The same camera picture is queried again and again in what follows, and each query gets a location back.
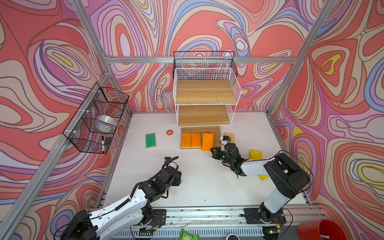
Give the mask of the pale yellow sponge orange underside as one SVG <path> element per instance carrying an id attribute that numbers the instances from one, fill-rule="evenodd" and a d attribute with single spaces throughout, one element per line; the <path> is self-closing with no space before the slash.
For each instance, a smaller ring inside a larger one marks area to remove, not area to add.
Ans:
<path id="1" fill-rule="evenodd" d="M 214 145 L 214 134 L 203 133 L 202 151 L 209 152 Z"/>

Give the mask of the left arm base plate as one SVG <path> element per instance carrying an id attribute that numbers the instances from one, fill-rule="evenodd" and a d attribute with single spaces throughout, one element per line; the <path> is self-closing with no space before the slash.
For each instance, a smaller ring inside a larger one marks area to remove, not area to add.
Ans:
<path id="1" fill-rule="evenodd" d="M 166 209 L 154 209 L 151 213 L 144 215 L 144 218 L 139 224 L 137 224 L 137 226 L 149 226 L 150 228 L 159 228 L 165 225 L 166 216 Z"/>

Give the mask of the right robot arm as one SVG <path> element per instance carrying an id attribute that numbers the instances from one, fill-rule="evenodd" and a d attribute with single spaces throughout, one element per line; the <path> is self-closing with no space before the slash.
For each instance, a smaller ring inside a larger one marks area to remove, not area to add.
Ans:
<path id="1" fill-rule="evenodd" d="M 246 160 L 241 157 L 234 143 L 224 148 L 211 148 L 212 158 L 237 176 L 266 175 L 274 183 L 275 189 L 260 205 L 258 214 L 264 222 L 270 222 L 290 200 L 296 197 L 310 183 L 310 176 L 285 153 L 277 153 L 264 160 Z"/>

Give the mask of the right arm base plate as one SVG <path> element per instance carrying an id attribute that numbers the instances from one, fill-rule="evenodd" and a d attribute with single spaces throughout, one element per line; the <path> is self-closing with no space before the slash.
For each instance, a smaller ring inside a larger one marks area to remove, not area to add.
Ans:
<path id="1" fill-rule="evenodd" d="M 247 224 L 278 224 L 282 226 L 287 223 L 283 209 L 273 214 L 267 209 L 245 208 L 244 213 L 240 216 L 246 219 Z"/>

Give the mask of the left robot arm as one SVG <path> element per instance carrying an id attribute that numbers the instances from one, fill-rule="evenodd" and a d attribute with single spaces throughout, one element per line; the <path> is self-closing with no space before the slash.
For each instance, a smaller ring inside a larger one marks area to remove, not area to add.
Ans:
<path id="1" fill-rule="evenodd" d="M 181 176 L 178 167 L 163 167 L 147 181 L 137 183 L 130 195 L 112 205 L 91 213 L 78 212 L 70 223 L 60 228 L 63 231 L 60 239 L 109 240 L 132 226 L 157 230 L 166 222 L 166 211 L 154 210 L 151 203 L 166 199 L 169 188 L 181 184 Z"/>

